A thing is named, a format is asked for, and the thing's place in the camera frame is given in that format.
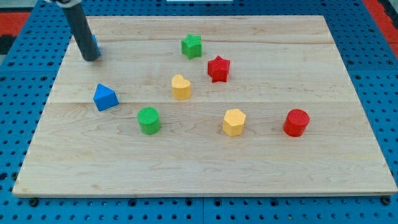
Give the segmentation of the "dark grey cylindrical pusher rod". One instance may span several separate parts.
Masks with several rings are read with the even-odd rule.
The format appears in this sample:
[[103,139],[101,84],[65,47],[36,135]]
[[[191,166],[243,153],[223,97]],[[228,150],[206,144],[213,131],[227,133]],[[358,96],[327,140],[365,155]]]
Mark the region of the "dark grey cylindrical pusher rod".
[[81,1],[62,1],[61,8],[83,59],[86,61],[98,59],[98,52]]

